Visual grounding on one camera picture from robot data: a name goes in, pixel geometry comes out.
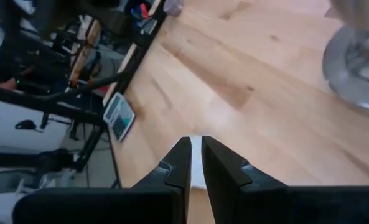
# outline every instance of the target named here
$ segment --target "black metal frame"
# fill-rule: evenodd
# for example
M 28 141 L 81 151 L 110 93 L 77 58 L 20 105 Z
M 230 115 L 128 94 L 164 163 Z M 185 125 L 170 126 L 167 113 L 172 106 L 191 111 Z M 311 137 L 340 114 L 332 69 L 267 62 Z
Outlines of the black metal frame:
M 157 21 L 157 24 L 154 30 L 149 35 L 144 35 L 142 46 L 137 46 L 131 59 L 129 60 L 126 68 L 123 72 L 117 73 L 112 77 L 105 78 L 103 80 L 99 80 L 97 82 L 92 83 L 91 85 L 84 86 L 81 88 L 77 88 L 72 91 L 68 91 L 66 93 L 58 93 L 50 96 L 28 96 L 22 95 L 19 93 L 14 93 L 11 91 L 0 89 L 0 101 L 11 103 L 18 106 L 23 106 L 25 108 L 43 111 L 47 114 L 55 114 L 57 116 L 63 116 L 66 118 L 75 119 L 79 122 L 83 123 L 90 123 L 97 125 L 95 129 L 93 129 L 90 137 L 86 140 L 86 143 L 80 152 L 80 158 L 77 160 L 76 170 L 83 170 L 86 166 L 86 163 L 89 160 L 90 155 L 95 150 L 95 146 L 97 145 L 98 140 L 100 139 L 103 132 L 106 130 L 106 123 L 103 121 L 102 112 L 100 114 L 87 112 L 83 110 L 78 110 L 75 108 L 69 108 L 63 105 L 60 105 L 58 102 L 62 101 L 63 99 L 77 96 L 81 93 L 93 91 L 99 87 L 106 86 L 112 83 L 117 82 L 115 86 L 114 92 L 124 93 L 129 86 L 130 81 L 132 80 L 136 70 L 140 66 L 141 61 L 143 60 L 148 48 L 150 47 L 152 41 L 154 40 L 156 34 L 158 33 L 159 29 L 161 28 L 164 19 L 166 18 L 166 14 L 163 10 L 164 1 L 162 0 L 159 3 L 154 15 L 152 16 L 153 19 Z M 74 62 L 77 61 L 78 55 L 75 56 Z M 116 167 L 116 176 L 119 178 L 119 173 Z

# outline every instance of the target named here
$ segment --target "electronic device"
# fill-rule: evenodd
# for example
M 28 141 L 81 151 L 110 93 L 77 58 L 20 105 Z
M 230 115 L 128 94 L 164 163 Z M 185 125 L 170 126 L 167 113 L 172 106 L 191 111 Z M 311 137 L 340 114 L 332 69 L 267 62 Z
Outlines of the electronic device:
M 105 109 L 103 119 L 112 128 L 118 142 L 121 142 L 134 121 L 134 112 L 124 96 L 115 93 Z

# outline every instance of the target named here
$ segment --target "silver metal object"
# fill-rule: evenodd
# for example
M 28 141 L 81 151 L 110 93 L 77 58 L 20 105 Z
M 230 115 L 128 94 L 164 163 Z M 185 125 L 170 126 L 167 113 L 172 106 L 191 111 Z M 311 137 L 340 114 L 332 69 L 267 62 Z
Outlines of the silver metal object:
M 339 97 L 369 108 L 369 0 L 331 0 L 348 24 L 328 43 L 323 71 Z

